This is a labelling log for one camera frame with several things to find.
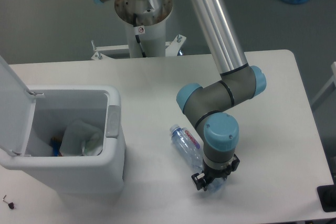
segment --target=bottle cap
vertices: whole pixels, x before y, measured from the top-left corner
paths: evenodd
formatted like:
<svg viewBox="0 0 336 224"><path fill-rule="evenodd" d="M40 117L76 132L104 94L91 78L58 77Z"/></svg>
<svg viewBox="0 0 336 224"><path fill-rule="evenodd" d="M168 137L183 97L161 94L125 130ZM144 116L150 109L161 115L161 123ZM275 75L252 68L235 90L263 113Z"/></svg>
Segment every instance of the bottle cap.
<svg viewBox="0 0 336 224"><path fill-rule="evenodd" d="M178 124L174 124L173 126L170 127L170 132L173 133L173 131L175 131L177 128L180 128L180 126Z"/></svg>

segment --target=gray joint housing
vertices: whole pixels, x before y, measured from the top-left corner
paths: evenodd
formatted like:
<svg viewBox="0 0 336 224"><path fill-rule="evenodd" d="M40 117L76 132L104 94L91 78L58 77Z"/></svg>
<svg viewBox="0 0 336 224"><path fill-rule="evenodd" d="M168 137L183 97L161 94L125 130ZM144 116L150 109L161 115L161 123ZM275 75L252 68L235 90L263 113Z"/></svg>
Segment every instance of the gray joint housing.
<svg viewBox="0 0 336 224"><path fill-rule="evenodd" d="M226 73L221 81L206 88L196 89L188 98L183 113L189 119L204 142L204 154L216 163L223 163L232 158L235 149L219 152L211 148L204 137L204 125L207 118L218 112L224 112L248 99L256 91L256 76L250 66L238 71Z"/></svg>

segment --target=small black object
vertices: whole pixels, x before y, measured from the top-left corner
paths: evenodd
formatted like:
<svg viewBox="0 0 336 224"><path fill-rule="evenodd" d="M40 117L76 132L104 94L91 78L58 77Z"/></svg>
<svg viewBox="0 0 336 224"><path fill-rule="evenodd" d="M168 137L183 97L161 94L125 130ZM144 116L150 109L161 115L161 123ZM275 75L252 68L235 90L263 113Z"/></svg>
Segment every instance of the small black object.
<svg viewBox="0 0 336 224"><path fill-rule="evenodd" d="M197 188L197 191L201 190L203 188L203 190L207 190L207 186L206 186L206 181L204 179L204 173L195 173L194 175L191 176L191 179L194 182L194 185Z"/></svg>
<svg viewBox="0 0 336 224"><path fill-rule="evenodd" d="M319 186L317 193L325 212L336 212L336 185Z"/></svg>
<svg viewBox="0 0 336 224"><path fill-rule="evenodd" d="M240 160L239 160L239 158L238 158L238 157L236 156L236 154L235 154L235 155L234 155L234 159L233 159L233 161L232 161L232 163L231 163L232 171L233 171L233 172L236 171L236 169L238 168L239 163L240 163Z"/></svg>
<svg viewBox="0 0 336 224"><path fill-rule="evenodd" d="M2 199L2 201L3 201L4 203L8 204L8 207L9 207L11 210L15 209L16 207L14 206L14 203L13 203L13 202L8 203L7 201L5 201L6 196L7 196L7 195L5 195L5 197Z"/></svg>
<svg viewBox="0 0 336 224"><path fill-rule="evenodd" d="M8 206L9 206L9 208L10 208L11 210L13 210L13 209L15 208L15 206L14 206L14 203L13 203L13 202L9 203L9 204L8 204Z"/></svg>

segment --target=black cable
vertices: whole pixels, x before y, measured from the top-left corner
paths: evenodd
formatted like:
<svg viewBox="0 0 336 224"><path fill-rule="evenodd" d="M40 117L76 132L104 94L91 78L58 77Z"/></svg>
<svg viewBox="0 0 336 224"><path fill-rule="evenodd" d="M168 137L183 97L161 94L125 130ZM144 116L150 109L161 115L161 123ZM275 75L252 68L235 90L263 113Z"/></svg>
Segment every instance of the black cable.
<svg viewBox="0 0 336 224"><path fill-rule="evenodd" d="M133 14L133 27L136 27L137 25L137 21L136 21L136 14L134 13ZM141 44L141 41L140 41L140 36L138 34L135 35L135 39L137 41L137 43L139 44L139 47L140 47L140 50L141 50L141 54L142 54L142 57L143 58L146 58L146 53L144 52L143 50L143 47L142 47L142 44Z"/></svg>

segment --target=gray floor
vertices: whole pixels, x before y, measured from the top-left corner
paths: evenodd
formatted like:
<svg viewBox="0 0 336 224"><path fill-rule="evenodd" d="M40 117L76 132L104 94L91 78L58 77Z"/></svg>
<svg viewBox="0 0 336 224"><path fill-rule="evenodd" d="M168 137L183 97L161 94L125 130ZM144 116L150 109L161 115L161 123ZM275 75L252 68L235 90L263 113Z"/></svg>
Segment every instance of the gray floor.
<svg viewBox="0 0 336 224"><path fill-rule="evenodd" d="M336 61L336 1L225 0L245 51L289 49L309 99L331 77ZM8 63L88 60L96 46L126 44L113 2L0 0L0 55ZM174 0L167 40L187 37L187 54L208 53L190 0ZM336 92L314 113L327 156L336 156Z"/></svg>

